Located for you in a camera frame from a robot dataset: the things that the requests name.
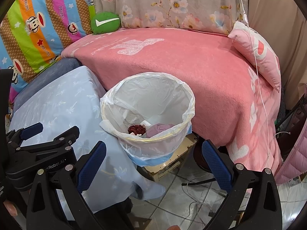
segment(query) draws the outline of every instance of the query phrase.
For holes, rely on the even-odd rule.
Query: trash bin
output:
[[[131,160],[139,166],[167,161],[191,132],[195,97],[191,88],[167,73],[141,73],[127,77],[100,100],[100,126],[116,136]],[[128,133],[143,121],[174,126],[151,138]]]

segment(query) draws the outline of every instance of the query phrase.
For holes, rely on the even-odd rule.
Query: beige curtain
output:
[[[286,107],[291,109],[307,83],[306,19],[293,0],[249,0],[248,21],[279,57]]]

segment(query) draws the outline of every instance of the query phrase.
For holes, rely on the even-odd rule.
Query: green pillow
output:
[[[119,29],[119,16],[111,12],[102,12],[93,17],[91,28],[94,34],[111,33]]]

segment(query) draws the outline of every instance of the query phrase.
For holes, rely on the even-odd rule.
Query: floral curtain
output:
[[[119,14],[122,27],[177,27],[229,34],[242,21],[240,0],[101,0],[103,11]],[[248,0],[243,0],[247,13]]]

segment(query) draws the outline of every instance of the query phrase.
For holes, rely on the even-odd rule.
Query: colorful striped fabric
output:
[[[10,103],[62,50],[91,32],[93,0],[15,0],[0,24],[0,69],[13,69]]]

